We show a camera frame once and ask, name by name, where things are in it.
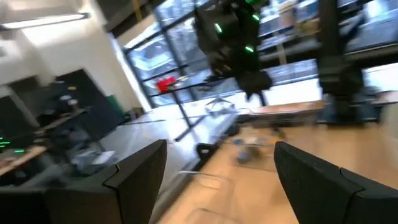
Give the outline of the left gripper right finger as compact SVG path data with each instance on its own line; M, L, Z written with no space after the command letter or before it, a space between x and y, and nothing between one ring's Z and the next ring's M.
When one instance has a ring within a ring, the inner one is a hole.
M397 190L278 141L274 162L299 223L397 224Z

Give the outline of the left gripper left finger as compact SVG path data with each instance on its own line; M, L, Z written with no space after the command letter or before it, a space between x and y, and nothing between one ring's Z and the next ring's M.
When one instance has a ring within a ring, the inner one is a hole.
M166 160L167 141L159 139L63 187L3 187L1 223L148 223Z

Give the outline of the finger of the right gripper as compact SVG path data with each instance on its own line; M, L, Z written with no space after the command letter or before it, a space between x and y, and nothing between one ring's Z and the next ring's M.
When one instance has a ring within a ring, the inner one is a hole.
M245 73L238 77L238 86L245 92L246 99L250 100L252 95L260 95L262 90L269 90L274 82L266 71Z

